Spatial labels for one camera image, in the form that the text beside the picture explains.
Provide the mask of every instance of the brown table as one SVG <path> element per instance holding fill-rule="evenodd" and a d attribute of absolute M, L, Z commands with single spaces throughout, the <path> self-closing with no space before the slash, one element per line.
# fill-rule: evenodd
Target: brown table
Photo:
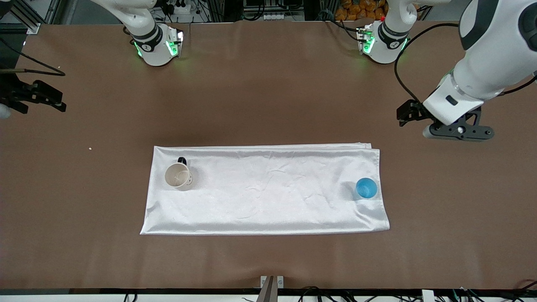
<path fill-rule="evenodd" d="M 414 34 L 430 23 L 418 23 Z M 43 26 L 24 51 L 67 112 L 31 105 L 0 121 L 0 287 L 513 288 L 537 277 L 535 85 L 492 100 L 485 143 L 399 128 L 408 99 L 333 24 L 185 29 L 183 57 L 136 56 L 121 26 Z M 455 28 L 412 44 L 401 76 L 421 98 L 463 51 Z M 21 59 L 20 66 L 32 66 Z M 142 236 L 153 145 L 371 142 L 381 150 L 386 232 Z"/>

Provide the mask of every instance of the green light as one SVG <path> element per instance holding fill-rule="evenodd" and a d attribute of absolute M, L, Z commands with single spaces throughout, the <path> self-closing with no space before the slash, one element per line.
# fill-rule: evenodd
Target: green light
<path fill-rule="evenodd" d="M 142 57 L 142 52 L 140 52 L 140 49 L 138 48 L 138 45 L 136 44 L 136 42 L 134 42 L 134 46 L 136 46 L 136 50 L 138 51 L 138 55 L 140 57 Z"/>
<path fill-rule="evenodd" d="M 408 38 L 404 39 L 403 46 L 401 47 L 401 50 L 404 49 L 404 47 L 407 45 Z"/>
<path fill-rule="evenodd" d="M 177 55 L 178 51 L 177 51 L 177 45 L 175 45 L 173 42 L 166 42 L 166 46 L 168 46 L 168 49 L 170 51 L 170 54 L 172 56 L 175 56 Z"/>
<path fill-rule="evenodd" d="M 371 37 L 365 44 L 364 44 L 364 52 L 366 54 L 371 52 L 371 48 L 373 47 L 373 44 L 375 44 L 375 37 Z"/>

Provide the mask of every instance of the cup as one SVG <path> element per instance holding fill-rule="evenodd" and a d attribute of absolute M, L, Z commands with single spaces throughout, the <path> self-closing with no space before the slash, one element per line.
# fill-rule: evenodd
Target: cup
<path fill-rule="evenodd" d="M 186 165 L 186 159 L 180 157 L 176 163 L 169 166 L 164 174 L 166 183 L 174 188 L 180 188 L 192 183 L 192 173 Z"/>

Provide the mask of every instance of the white cloth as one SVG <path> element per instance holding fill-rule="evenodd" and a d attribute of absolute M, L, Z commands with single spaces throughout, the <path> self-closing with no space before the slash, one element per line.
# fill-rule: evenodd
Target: white cloth
<path fill-rule="evenodd" d="M 170 187 L 166 169 L 184 157 L 188 190 Z M 389 229 L 380 152 L 366 143 L 243 147 L 155 147 L 141 234 L 299 235 Z M 377 194 L 363 199 L 369 177 Z"/>

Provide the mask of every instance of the mug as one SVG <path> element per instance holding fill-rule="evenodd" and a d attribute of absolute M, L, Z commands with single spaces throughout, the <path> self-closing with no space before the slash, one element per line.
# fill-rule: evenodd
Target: mug
<path fill-rule="evenodd" d="M 166 183 L 174 188 L 180 188 L 192 183 L 192 173 L 186 165 L 186 159 L 180 157 L 176 163 L 169 166 L 164 174 Z"/>

